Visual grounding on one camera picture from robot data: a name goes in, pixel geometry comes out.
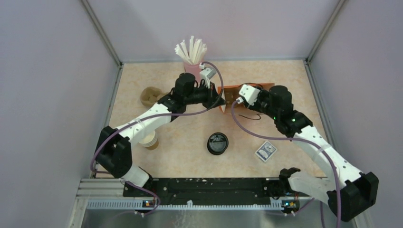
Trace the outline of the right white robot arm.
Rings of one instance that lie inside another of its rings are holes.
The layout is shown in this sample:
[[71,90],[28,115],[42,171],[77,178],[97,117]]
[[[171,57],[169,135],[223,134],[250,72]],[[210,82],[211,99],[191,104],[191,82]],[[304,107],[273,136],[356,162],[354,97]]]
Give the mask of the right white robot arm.
[[379,179],[349,163],[321,136],[313,122],[292,103],[292,94],[282,85],[269,90],[243,85],[239,92],[244,106],[273,119],[277,130],[300,147],[326,174],[328,180],[292,170],[278,184],[285,196],[307,194],[329,206],[337,218],[349,222],[376,202]]

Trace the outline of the stack of black cup lids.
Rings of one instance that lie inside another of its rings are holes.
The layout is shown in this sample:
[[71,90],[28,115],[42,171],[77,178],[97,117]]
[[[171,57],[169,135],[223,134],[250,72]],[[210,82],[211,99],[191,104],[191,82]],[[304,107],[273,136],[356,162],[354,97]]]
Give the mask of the stack of black cup lids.
[[220,132],[213,133],[207,140],[207,150],[213,155],[223,154],[228,146],[228,137]]

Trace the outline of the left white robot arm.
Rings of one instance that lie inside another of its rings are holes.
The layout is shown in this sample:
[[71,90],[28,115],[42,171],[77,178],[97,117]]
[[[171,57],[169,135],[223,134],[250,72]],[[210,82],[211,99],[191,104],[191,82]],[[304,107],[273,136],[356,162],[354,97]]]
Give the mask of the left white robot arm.
[[115,129],[105,127],[99,136],[92,162],[99,163],[113,177],[134,184],[140,196],[152,192],[150,175],[136,166],[132,159],[132,145],[139,143],[157,128],[186,116],[188,105],[202,104],[208,111],[225,103],[211,82],[214,73],[207,69],[200,72],[200,83],[195,86],[195,76],[182,73],[175,81],[170,93],[163,96],[149,110],[139,117]]

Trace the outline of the orange paper bag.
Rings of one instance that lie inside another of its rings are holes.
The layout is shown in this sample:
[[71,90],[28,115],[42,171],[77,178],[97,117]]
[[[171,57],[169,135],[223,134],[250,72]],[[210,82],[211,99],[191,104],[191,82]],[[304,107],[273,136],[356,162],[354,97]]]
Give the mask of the orange paper bag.
[[[223,114],[231,115],[230,107],[231,104],[239,97],[239,91],[241,90],[243,85],[249,85],[253,87],[259,87],[265,90],[269,90],[271,87],[273,87],[275,84],[274,83],[244,83],[241,85],[226,85],[223,87],[223,96],[222,98],[225,100],[225,104],[219,106],[219,109]],[[259,115],[258,112],[252,111],[250,109],[247,109],[243,104],[236,104],[234,107],[234,113],[235,115],[241,115],[245,118],[249,119],[255,119],[257,115]]]

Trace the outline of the stack of brown paper cups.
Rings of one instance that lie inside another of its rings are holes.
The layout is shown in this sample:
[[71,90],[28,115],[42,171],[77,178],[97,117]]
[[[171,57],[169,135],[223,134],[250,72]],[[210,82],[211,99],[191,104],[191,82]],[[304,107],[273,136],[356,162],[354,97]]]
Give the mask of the stack of brown paper cups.
[[154,150],[159,146],[158,135],[156,131],[152,131],[139,141],[139,144],[148,150]]

